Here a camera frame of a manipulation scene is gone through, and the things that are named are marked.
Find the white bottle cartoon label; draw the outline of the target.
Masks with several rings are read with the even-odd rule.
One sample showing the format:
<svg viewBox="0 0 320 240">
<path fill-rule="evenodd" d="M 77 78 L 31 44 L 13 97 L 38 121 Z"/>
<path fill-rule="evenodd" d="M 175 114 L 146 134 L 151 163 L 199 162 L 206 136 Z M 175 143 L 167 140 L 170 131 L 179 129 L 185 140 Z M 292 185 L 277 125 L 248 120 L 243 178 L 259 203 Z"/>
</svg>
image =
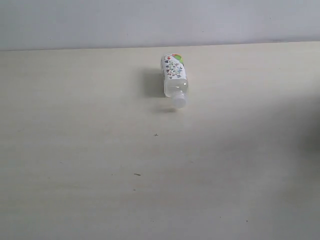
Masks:
<svg viewBox="0 0 320 240">
<path fill-rule="evenodd" d="M 161 58 L 164 95 L 171 99 L 176 109 L 182 109 L 187 104 L 189 82 L 181 55 L 176 53 L 165 54 Z"/>
</svg>

